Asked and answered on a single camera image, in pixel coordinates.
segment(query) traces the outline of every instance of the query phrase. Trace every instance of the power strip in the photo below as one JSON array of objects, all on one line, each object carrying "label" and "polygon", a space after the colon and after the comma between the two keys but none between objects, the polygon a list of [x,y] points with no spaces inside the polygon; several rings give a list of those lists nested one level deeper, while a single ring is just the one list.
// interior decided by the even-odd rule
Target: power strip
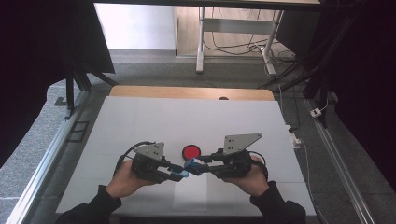
[{"label": "power strip", "polygon": [[292,146],[294,149],[300,148],[300,147],[301,147],[301,146],[300,146],[301,140],[298,139],[298,138],[296,137],[296,135],[294,134],[294,132],[290,132],[290,131],[289,131],[290,128],[291,128],[290,125],[286,125],[286,129],[288,130],[288,133],[289,133],[289,135],[290,135],[291,146]]}]

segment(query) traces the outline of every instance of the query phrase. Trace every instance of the metal rail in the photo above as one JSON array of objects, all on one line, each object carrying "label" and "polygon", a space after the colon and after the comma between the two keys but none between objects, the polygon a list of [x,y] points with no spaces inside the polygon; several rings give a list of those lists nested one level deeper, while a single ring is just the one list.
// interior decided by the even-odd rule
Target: metal rail
[{"label": "metal rail", "polygon": [[[305,100],[305,105],[309,111],[314,108],[311,106],[308,100]],[[318,129],[319,135],[332,159],[332,164],[335,167],[338,175],[340,176],[341,182],[344,185],[346,192],[348,193],[351,202],[356,210],[356,213],[363,224],[374,224],[372,215],[370,214],[369,208],[361,196],[361,192],[355,185],[352,176],[347,169],[347,166],[339,153],[337,146],[335,145],[332,137],[327,129],[324,129],[318,119],[314,119],[315,126]]]},{"label": "metal rail", "polygon": [[37,195],[38,191],[41,188],[41,185],[47,177],[47,174],[49,173],[53,162],[55,161],[60,149],[64,144],[64,141],[66,140],[67,135],[73,127],[74,122],[77,120],[82,110],[81,108],[85,104],[87,99],[88,93],[82,91],[76,101],[75,112],[70,117],[70,119],[65,119],[61,123],[58,132],[55,134],[55,137],[49,144],[49,148],[47,149],[43,159],[35,169],[35,173],[32,175],[32,178],[30,179],[25,190],[23,191],[23,194],[21,195],[10,216],[8,217],[6,224],[20,224],[26,218],[35,199],[35,196]]}]

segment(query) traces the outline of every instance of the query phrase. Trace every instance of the person's hand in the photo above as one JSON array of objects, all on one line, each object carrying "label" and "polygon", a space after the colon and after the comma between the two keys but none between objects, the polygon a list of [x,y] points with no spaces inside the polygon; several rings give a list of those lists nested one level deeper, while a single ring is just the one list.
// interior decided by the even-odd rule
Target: person's hand
[{"label": "person's hand", "polygon": [[[261,161],[255,156],[251,156],[251,159]],[[235,184],[242,191],[254,197],[261,196],[269,188],[262,169],[258,165],[253,164],[251,165],[250,172],[243,178],[223,178],[222,180]]]},{"label": "person's hand", "polygon": [[106,187],[107,193],[114,199],[135,193],[138,189],[155,183],[138,179],[132,170],[132,161],[124,161],[120,169]]}]

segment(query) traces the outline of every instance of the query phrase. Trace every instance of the black sleeve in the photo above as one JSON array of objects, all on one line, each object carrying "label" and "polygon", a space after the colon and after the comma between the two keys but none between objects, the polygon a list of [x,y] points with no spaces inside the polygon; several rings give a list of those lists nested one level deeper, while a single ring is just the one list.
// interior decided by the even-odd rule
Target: black sleeve
[{"label": "black sleeve", "polygon": [[107,223],[111,213],[121,207],[121,200],[111,198],[105,188],[105,186],[99,186],[98,194],[90,203],[82,203],[61,214],[56,224]]},{"label": "black sleeve", "polygon": [[283,201],[275,181],[268,185],[270,188],[262,196],[250,197],[251,203],[262,212],[265,224],[305,224],[305,209],[297,203]]}]

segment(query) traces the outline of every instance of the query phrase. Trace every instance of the black curtain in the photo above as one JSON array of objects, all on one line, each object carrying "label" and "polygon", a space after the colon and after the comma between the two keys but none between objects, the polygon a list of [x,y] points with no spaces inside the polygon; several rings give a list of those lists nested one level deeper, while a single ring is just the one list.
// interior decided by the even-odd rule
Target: black curtain
[{"label": "black curtain", "polygon": [[368,0],[332,58],[335,111],[396,190],[396,13]]},{"label": "black curtain", "polygon": [[48,87],[87,64],[114,73],[91,1],[0,1],[0,166],[46,103]]}]

